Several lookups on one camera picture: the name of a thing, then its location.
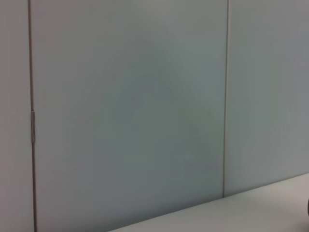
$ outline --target door hinge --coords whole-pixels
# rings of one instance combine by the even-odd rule
[[[31,111],[31,142],[35,144],[35,114]]]

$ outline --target gray wall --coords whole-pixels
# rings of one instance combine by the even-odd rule
[[[0,231],[33,232],[27,1],[0,1]]]
[[[232,0],[226,194],[309,171],[309,1]]]
[[[226,0],[32,0],[40,232],[222,196]]]

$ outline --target vertical gap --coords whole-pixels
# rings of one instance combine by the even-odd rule
[[[33,104],[33,72],[32,72],[32,34],[31,34],[31,0],[28,0],[28,40],[29,40],[29,74],[30,74],[30,105],[31,111],[34,111]],[[36,175],[35,175],[35,144],[32,142],[32,190],[33,190],[33,220],[34,232],[37,227],[37,201],[36,201]]]
[[[224,103],[224,141],[223,141],[223,196],[225,197],[225,158],[226,158],[226,105],[228,94],[228,70],[229,70],[229,39],[230,39],[230,8],[231,0],[227,0],[226,17],[226,57],[225,57],[225,103]]]

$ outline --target white table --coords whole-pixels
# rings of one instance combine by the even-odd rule
[[[309,232],[309,174],[114,232]]]

